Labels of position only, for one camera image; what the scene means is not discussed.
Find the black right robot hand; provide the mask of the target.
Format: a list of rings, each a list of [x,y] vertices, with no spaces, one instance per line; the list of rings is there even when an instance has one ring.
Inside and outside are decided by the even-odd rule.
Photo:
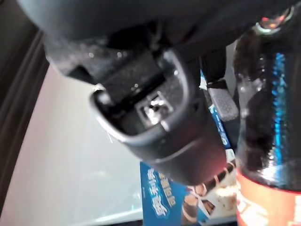
[[[20,0],[63,76],[100,89],[101,126],[171,179],[197,185],[226,155],[199,89],[199,57],[296,0]]]

